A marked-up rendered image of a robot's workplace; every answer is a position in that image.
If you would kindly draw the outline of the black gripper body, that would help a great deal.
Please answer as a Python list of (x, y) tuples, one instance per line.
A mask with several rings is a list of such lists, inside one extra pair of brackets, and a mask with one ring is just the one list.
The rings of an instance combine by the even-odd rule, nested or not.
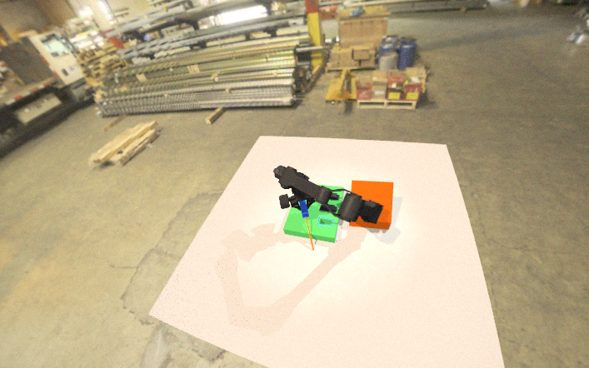
[(314, 198), (305, 194), (302, 191), (293, 190), (293, 193), (294, 193), (294, 195), (292, 197), (288, 197), (288, 194), (284, 194), (284, 195), (279, 196), (280, 207), (282, 209), (289, 208), (290, 207), (289, 202), (291, 203), (292, 206), (294, 206), (297, 204), (298, 201), (314, 200)]

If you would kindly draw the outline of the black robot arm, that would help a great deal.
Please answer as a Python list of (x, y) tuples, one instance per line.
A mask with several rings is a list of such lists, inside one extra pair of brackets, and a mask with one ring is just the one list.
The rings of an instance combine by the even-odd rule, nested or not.
[[(277, 168), (274, 168), (273, 172), (275, 178), (279, 179), (278, 183), (280, 183), (280, 186), (283, 189), (291, 188), (292, 194), (293, 190), (304, 192), (316, 199), (316, 202), (326, 206), (335, 217), (345, 222), (356, 221), (357, 218), (361, 216), (364, 221), (377, 224), (377, 220), (385, 206), (372, 200), (363, 200), (362, 196), (344, 188), (332, 190), (325, 186), (318, 186), (317, 184), (308, 181), (310, 177), (306, 176), (304, 173), (297, 172), (297, 169), (290, 166), (284, 167), (280, 165)], [(347, 194), (336, 214), (327, 203), (329, 202), (332, 193), (337, 191), (347, 191)]]

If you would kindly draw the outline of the green flat block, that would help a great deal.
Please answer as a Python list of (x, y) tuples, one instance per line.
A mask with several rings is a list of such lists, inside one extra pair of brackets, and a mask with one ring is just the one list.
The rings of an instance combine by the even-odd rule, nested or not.
[[(344, 191), (333, 192), (327, 203), (334, 213), (338, 213)], [(307, 228), (309, 225), (312, 239), (335, 243), (339, 218), (335, 217), (326, 206), (314, 202), (308, 209), (309, 217), (302, 218), (302, 211), (297, 208), (290, 209), (287, 220), (283, 227), (285, 235), (310, 238)]]

